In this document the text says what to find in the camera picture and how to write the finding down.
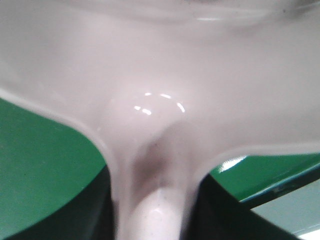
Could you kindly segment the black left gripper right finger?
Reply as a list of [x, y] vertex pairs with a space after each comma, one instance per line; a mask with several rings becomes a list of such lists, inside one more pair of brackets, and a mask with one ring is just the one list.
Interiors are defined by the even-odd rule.
[[200, 183], [186, 240], [298, 240], [260, 217], [227, 192], [211, 175]]

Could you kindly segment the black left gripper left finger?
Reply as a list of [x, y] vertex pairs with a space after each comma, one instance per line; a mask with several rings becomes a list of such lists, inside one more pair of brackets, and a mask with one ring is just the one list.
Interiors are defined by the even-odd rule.
[[114, 240], [114, 210], [109, 169], [63, 207], [8, 240]]

